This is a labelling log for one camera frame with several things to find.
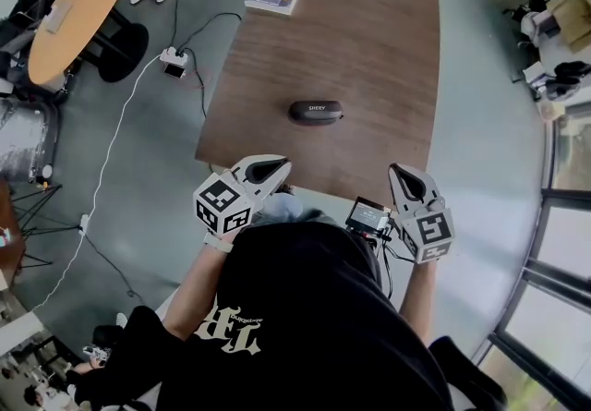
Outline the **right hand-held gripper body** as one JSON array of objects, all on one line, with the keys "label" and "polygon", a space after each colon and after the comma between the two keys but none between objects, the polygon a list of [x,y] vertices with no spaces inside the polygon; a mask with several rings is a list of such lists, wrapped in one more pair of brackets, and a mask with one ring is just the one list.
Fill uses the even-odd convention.
[{"label": "right hand-held gripper body", "polygon": [[415,264],[439,260],[451,249],[454,228],[451,210],[444,199],[434,199],[414,212],[399,214],[395,225]]}]

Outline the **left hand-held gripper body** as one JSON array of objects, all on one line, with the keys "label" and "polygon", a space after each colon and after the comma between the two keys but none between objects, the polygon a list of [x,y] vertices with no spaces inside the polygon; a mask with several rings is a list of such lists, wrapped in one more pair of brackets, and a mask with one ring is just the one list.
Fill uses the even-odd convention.
[{"label": "left hand-held gripper body", "polygon": [[240,230],[252,222],[262,183],[257,170],[213,173],[193,193],[195,215],[218,237]]}]

